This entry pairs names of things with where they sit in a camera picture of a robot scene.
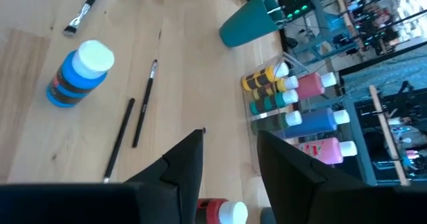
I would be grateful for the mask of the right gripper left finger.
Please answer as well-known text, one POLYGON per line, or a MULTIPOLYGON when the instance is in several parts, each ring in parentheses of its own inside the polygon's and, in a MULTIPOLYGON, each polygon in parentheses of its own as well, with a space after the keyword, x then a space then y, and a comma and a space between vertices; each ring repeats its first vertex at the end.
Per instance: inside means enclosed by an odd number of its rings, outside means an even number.
POLYGON ((123 183, 0 185, 0 224, 193 224, 202 172, 196 129, 123 183))

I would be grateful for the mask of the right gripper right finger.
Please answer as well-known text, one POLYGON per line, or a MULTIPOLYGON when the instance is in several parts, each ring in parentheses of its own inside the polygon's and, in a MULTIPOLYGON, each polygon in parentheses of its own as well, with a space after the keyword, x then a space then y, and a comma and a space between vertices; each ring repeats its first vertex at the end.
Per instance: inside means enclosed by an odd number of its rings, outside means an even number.
POLYGON ((427 224, 426 186, 370 186, 267 131, 257 149, 277 224, 427 224))

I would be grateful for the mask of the tall pink apple-label bottle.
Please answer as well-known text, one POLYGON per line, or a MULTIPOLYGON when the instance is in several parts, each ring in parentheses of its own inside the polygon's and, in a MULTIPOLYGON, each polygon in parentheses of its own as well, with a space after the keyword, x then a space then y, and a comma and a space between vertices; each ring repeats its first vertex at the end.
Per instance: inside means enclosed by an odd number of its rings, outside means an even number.
POLYGON ((358 154, 353 141, 339 141, 335 137, 298 143, 294 147, 327 165, 343 163, 345 157, 358 154))

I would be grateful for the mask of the small dark red paint bottle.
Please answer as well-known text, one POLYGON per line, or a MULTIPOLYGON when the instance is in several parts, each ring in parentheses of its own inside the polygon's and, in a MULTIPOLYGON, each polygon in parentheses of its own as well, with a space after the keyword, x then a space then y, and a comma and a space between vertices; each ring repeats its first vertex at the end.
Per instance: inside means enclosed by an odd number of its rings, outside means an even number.
POLYGON ((248 208, 241 201, 198 199, 194 224, 246 224, 248 208))

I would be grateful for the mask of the small dark green paint bottle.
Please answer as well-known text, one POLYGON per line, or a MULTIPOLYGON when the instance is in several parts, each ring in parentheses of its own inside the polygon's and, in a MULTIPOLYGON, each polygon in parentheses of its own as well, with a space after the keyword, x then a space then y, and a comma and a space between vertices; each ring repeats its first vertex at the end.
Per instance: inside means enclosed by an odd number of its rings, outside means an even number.
POLYGON ((253 134, 257 134, 258 131, 280 131, 287 129, 288 127, 300 125, 302 123, 302 115, 299 111, 292 111, 290 113, 278 113, 252 121, 250 124, 253 134))

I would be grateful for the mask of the small teal green paint bottle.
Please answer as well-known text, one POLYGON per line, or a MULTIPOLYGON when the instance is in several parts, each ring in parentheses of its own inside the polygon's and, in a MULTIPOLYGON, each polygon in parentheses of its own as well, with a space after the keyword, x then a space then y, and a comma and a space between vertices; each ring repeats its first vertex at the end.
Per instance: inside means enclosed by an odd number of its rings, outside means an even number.
POLYGON ((252 101, 250 103, 250 111, 252 115, 259 115, 274 109, 287 107, 288 105, 297 103, 298 101, 298 93, 295 90, 290 90, 252 101))

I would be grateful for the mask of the small lemon yellow paint bottle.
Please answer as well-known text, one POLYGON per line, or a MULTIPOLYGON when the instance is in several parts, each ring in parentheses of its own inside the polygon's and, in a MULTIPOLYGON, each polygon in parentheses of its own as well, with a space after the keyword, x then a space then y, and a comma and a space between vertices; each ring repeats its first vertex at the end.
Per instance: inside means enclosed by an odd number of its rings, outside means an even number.
POLYGON ((255 100, 261 99, 263 97, 272 96, 276 93, 286 92, 292 89, 298 88, 298 78, 293 75, 286 78, 280 78, 273 83, 268 83, 262 87, 254 89, 252 91, 252 96, 255 100))

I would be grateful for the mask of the small golden yellow paint bottle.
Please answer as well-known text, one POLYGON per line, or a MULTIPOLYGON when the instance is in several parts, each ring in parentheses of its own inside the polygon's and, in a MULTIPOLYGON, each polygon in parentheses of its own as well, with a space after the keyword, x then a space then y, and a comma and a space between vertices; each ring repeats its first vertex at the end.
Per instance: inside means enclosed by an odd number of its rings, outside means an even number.
POLYGON ((285 62, 267 66, 242 78, 242 87, 246 91, 252 91, 264 85, 273 83, 289 74, 289 67, 285 62))

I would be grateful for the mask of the cerulean blue C825 paint bottle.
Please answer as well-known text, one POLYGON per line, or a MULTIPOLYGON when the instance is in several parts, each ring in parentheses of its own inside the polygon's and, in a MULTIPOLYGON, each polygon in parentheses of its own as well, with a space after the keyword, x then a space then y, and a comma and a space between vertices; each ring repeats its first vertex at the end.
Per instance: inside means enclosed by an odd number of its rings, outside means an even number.
POLYGON ((114 62, 113 51, 101 41, 83 42, 54 74, 46 88, 47 99, 57 107, 76 106, 105 81, 114 62))

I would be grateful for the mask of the wood top background workbench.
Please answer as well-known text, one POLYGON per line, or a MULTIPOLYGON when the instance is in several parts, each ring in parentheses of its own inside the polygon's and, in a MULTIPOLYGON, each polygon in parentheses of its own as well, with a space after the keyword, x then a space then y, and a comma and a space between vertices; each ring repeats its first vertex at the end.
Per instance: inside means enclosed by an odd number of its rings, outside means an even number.
POLYGON ((403 168, 399 153, 398 153, 398 151, 396 149, 396 145, 394 143, 394 138, 390 132, 390 128, 388 125, 388 119, 385 115, 385 112, 383 112, 382 105, 381 105, 380 99, 378 97, 377 88, 374 85, 370 85, 369 86, 369 92, 371 94, 372 101, 373 101, 375 110, 377 112, 377 116, 378 116, 378 119, 380 122, 380 126, 383 130, 384 138, 385 138, 386 144, 389 148, 390 156, 392 158, 392 163, 394 164, 399 182, 400 182, 401 186, 409 186, 410 181, 407 179, 406 174, 404 172, 404 168, 403 168))
POLYGON ((344 18, 346 27, 348 28, 348 31, 352 34, 353 40, 358 44, 359 48, 363 48, 364 44, 359 36, 359 32, 355 28, 352 16, 350 15, 350 11, 347 8, 346 0, 337 0, 337 2, 340 7, 341 16, 344 18))

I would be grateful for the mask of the clear plastic bin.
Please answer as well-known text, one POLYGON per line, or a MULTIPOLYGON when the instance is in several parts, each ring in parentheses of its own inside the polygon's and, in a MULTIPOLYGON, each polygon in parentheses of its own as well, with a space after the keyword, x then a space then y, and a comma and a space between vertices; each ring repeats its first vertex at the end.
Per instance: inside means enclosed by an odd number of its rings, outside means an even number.
MULTIPOLYGON (((282 77, 282 78, 286 78, 286 77, 290 77, 290 76, 295 75, 299 79, 300 77, 303 77, 305 75, 310 74, 310 72, 298 60, 296 60, 294 57, 288 55, 287 53, 282 53, 282 54, 277 55, 276 57, 271 58, 270 60, 266 61, 262 65, 256 67, 255 69, 252 69, 248 73, 244 74, 242 76, 242 78, 247 76, 247 75, 250 75, 256 71, 260 71, 261 69, 263 69, 267 66, 275 65, 275 64, 278 64, 281 62, 285 62, 289 67, 289 74, 285 77, 282 77)), ((242 87, 242 90, 244 93, 244 103, 245 103, 247 127, 248 127, 248 131, 249 131, 249 135, 250 135, 251 158, 252 158, 252 163, 254 165, 258 164, 258 152, 257 152, 257 147, 256 147, 256 136, 258 133, 257 134, 252 133, 252 130, 250 127, 250 124, 252 121, 255 121, 258 119, 263 119, 265 117, 269 117, 272 115, 277 115, 278 113, 290 113, 292 111, 299 111, 302 115, 302 114, 307 113, 307 112, 316 111, 318 109, 325 109, 328 107, 334 111, 345 109, 343 107, 332 107, 330 104, 323 104, 323 105, 320 105, 319 107, 310 107, 310 100, 314 98, 314 97, 310 97, 308 99, 304 99, 301 101, 299 100, 297 103, 292 103, 292 104, 288 105, 287 107, 283 107, 280 109, 274 109, 272 111, 268 111, 266 113, 261 113, 259 115, 252 115, 252 113, 250 111, 250 103, 252 101, 256 101, 252 96, 253 90, 252 91, 246 91, 246 90, 244 90, 243 87, 242 87)), ((291 143, 295 143, 295 144, 306 143, 306 138, 315 137, 315 136, 316 135, 310 135, 310 136, 306 136, 306 137, 284 139, 284 140, 288 140, 291 143)))

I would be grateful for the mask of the teal plastic cup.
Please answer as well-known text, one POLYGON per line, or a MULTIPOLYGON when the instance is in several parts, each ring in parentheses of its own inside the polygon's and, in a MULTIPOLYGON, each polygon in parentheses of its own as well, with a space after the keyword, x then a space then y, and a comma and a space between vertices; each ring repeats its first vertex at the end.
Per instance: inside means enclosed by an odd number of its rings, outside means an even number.
POLYGON ((279 6, 276 0, 249 0, 220 27, 223 44, 238 47, 277 31, 285 19, 282 10, 267 12, 279 6))

